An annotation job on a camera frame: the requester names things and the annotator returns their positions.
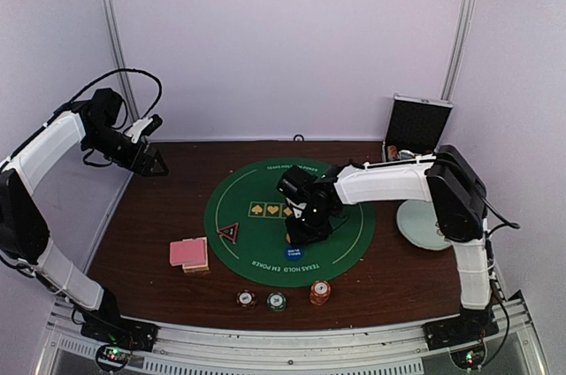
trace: poker chip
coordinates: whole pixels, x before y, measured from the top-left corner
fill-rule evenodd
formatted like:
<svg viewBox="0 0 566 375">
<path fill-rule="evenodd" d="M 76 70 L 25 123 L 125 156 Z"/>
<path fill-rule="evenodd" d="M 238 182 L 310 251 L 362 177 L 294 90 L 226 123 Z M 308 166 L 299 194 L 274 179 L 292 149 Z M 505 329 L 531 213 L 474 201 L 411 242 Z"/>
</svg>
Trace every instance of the poker chip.
<svg viewBox="0 0 566 375">
<path fill-rule="evenodd" d="M 240 291 L 238 295 L 236 295 L 236 302 L 244 309 L 252 309 L 256 307 L 257 297 L 255 293 L 244 289 L 243 291 Z"/>
<path fill-rule="evenodd" d="M 282 293 L 271 293 L 267 297 L 267 307 L 271 311 L 283 311 L 287 306 L 287 299 Z"/>
<path fill-rule="evenodd" d="M 330 284 L 325 280 L 318 280 L 310 287 L 310 302 L 322 306 L 330 298 Z"/>
<path fill-rule="evenodd" d="M 285 250 L 285 257 L 289 262 L 298 262 L 304 257 L 304 250 L 297 247 L 289 246 Z"/>
</svg>

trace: green poker mat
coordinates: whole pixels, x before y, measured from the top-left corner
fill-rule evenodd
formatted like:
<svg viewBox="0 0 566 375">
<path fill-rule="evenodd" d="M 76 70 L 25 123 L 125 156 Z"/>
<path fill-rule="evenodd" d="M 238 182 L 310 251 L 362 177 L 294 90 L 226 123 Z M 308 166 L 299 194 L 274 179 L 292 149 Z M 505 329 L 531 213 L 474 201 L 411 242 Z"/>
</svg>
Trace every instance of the green poker mat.
<svg viewBox="0 0 566 375">
<path fill-rule="evenodd" d="M 362 258 L 375 232 L 373 206 L 345 206 L 339 218 L 331 218 L 335 231 L 326 241 L 291 247 L 285 218 L 292 212 L 276 186 L 292 165 L 316 176 L 329 167 L 305 158 L 248 165 L 220 183 L 204 215 L 208 243 L 217 257 L 242 277 L 272 287 L 306 287 L 340 276 Z"/>
</svg>

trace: chip stack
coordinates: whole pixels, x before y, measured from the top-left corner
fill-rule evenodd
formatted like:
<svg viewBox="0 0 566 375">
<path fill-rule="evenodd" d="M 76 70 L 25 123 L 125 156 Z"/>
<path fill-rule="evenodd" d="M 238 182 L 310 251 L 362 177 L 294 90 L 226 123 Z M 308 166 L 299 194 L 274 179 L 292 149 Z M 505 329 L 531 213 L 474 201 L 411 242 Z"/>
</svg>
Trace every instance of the chip stack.
<svg viewBox="0 0 566 375">
<path fill-rule="evenodd" d="M 287 299 L 282 293 L 271 293 L 267 297 L 267 307 L 271 311 L 283 311 L 287 306 Z"/>
<path fill-rule="evenodd" d="M 310 287 L 310 302 L 322 306 L 330 298 L 330 284 L 325 280 L 318 280 Z"/>
<path fill-rule="evenodd" d="M 257 297 L 255 293 L 244 289 L 236 295 L 236 302 L 244 309 L 253 309 L 257 304 Z"/>
</svg>

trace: black box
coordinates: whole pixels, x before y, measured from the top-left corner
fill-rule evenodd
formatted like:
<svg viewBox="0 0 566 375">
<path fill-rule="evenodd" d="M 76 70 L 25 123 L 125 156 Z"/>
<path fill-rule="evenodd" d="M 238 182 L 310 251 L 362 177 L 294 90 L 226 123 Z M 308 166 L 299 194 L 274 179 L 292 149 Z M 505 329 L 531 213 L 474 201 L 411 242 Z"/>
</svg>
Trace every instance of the black box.
<svg viewBox="0 0 566 375">
<path fill-rule="evenodd" d="M 453 104 L 449 101 L 395 94 L 386 139 L 383 141 L 383 161 L 389 161 L 389 145 L 394 145 L 398 151 L 406 149 L 415 154 L 434 151 L 452 108 Z"/>
</svg>

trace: green poker chip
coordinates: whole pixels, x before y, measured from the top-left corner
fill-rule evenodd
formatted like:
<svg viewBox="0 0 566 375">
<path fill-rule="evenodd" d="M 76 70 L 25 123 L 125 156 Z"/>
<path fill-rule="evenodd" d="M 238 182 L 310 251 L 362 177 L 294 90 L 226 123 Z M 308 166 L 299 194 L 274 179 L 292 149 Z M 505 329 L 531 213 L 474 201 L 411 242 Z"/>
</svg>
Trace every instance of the green poker chip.
<svg viewBox="0 0 566 375">
<path fill-rule="evenodd" d="M 267 297 L 267 307 L 271 311 L 283 311 L 287 306 L 287 299 L 282 293 L 271 293 Z"/>
</svg>

